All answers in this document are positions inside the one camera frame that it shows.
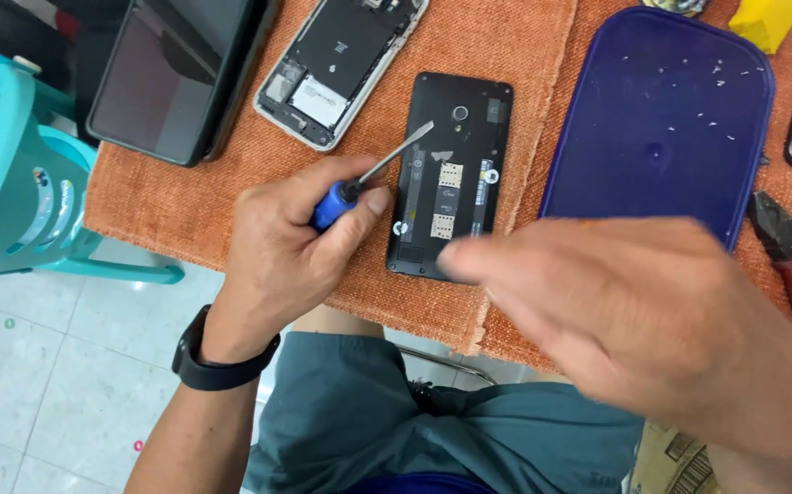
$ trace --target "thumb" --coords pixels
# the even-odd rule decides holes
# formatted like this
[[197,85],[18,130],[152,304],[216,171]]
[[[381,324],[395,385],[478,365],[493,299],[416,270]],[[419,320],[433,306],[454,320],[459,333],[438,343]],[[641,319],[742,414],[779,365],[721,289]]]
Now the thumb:
[[390,204],[390,189],[378,187],[359,197],[356,207],[347,211],[318,240],[317,253],[327,262],[346,264],[360,243],[371,233],[378,218]]

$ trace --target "silver phone frame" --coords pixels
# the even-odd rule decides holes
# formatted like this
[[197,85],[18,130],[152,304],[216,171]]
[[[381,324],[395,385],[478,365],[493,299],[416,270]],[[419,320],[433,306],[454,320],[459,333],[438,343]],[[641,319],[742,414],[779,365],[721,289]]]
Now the silver phone frame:
[[340,122],[338,122],[338,125],[335,126],[334,139],[331,142],[328,142],[324,145],[320,145],[315,141],[307,140],[302,134],[299,134],[298,132],[290,129],[285,124],[280,123],[280,121],[274,118],[270,113],[263,110],[261,108],[261,105],[259,104],[259,96],[261,95],[261,92],[264,91],[264,89],[268,86],[268,83],[270,82],[271,78],[276,73],[277,67],[280,65],[280,63],[283,61],[283,59],[292,49],[292,46],[295,45],[296,41],[301,39],[301,37],[307,31],[307,26],[309,26],[314,20],[316,20],[319,11],[323,9],[325,3],[328,2],[328,0],[319,0],[317,6],[314,7],[311,14],[304,19],[304,22],[302,23],[301,27],[298,28],[298,30],[295,33],[295,36],[292,37],[292,40],[290,41],[289,45],[287,45],[286,49],[283,50],[283,52],[280,54],[280,57],[277,58],[277,61],[274,63],[274,66],[271,68],[268,75],[265,76],[264,82],[261,83],[261,85],[258,88],[258,91],[255,92],[255,95],[253,95],[253,108],[255,109],[255,111],[262,117],[273,122],[277,127],[279,127],[284,132],[286,132],[286,134],[295,137],[295,139],[300,140],[302,143],[313,148],[317,152],[327,153],[335,149],[335,147],[338,146],[338,144],[340,143],[340,140],[346,134],[346,130],[350,128],[350,124],[353,123],[354,118],[356,118],[356,116],[359,114],[359,111],[365,105],[365,101],[368,99],[368,96],[370,96],[371,92],[375,89],[375,87],[377,87],[377,83],[381,80],[383,74],[387,71],[387,69],[390,68],[390,63],[392,63],[392,61],[396,58],[396,55],[399,54],[399,52],[402,50],[402,47],[404,47],[404,44],[405,42],[407,42],[408,38],[411,37],[411,34],[414,32],[414,28],[417,27],[418,23],[420,22],[420,18],[423,17],[424,13],[426,13],[426,7],[429,6],[429,0],[406,0],[406,1],[412,2],[412,4],[418,9],[417,13],[412,18],[411,24],[408,26],[407,29],[405,29],[404,33],[402,34],[402,37],[397,39],[396,42],[393,44],[393,46],[390,48],[390,50],[388,50],[387,53],[383,55],[383,58],[381,58],[381,62],[379,62],[377,64],[377,67],[375,67],[375,69],[371,72],[371,75],[368,77],[368,80],[365,82],[365,84],[362,84],[362,88],[360,89],[359,94],[356,96],[356,99],[354,100],[353,104],[346,109],[344,116],[341,118]]

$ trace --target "black wristband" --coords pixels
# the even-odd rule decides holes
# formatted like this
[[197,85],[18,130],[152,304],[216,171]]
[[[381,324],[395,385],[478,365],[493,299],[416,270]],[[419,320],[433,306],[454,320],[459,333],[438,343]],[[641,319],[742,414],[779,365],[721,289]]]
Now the black wristband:
[[204,326],[210,305],[205,305],[188,329],[182,333],[176,354],[173,355],[172,370],[180,376],[182,383],[192,389],[201,391],[224,391],[243,386],[261,376],[271,363],[277,347],[280,346],[280,335],[274,336],[265,351],[238,364],[217,364],[214,362],[198,362],[201,342],[204,339]]

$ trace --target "shorts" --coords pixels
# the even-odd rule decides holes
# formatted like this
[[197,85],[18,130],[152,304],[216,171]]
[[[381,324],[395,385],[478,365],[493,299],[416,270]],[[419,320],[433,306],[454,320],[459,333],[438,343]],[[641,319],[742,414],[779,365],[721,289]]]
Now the shorts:
[[290,332],[243,485],[341,492],[382,475],[442,472],[497,492],[615,494],[643,419],[555,382],[466,392],[405,378],[379,338]]

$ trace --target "yellow object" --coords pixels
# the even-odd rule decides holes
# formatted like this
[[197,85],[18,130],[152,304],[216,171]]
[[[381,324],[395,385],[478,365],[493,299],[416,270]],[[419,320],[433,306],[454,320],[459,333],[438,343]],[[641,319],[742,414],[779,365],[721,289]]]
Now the yellow object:
[[774,54],[792,27],[792,0],[743,0],[728,27],[763,52]]

